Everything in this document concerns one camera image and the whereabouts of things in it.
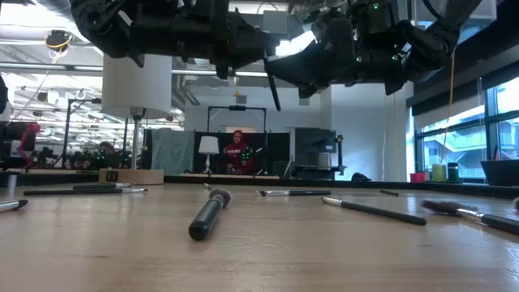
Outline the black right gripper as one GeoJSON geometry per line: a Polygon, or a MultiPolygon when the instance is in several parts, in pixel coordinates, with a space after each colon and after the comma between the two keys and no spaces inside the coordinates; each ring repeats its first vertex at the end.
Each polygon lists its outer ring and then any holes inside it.
{"type": "Polygon", "coordinates": [[[269,57],[265,71],[310,97],[331,84],[383,84],[391,95],[405,84],[398,16],[393,10],[322,12],[311,30],[315,42],[283,57],[269,57]]]}

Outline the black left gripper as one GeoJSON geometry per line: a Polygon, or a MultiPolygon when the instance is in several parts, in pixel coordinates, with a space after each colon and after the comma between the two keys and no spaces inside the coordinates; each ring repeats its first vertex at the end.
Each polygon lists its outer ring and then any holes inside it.
{"type": "Polygon", "coordinates": [[[246,22],[238,11],[229,12],[227,0],[212,0],[209,8],[212,32],[211,62],[217,77],[227,79],[234,70],[276,56],[279,40],[246,22]]]}

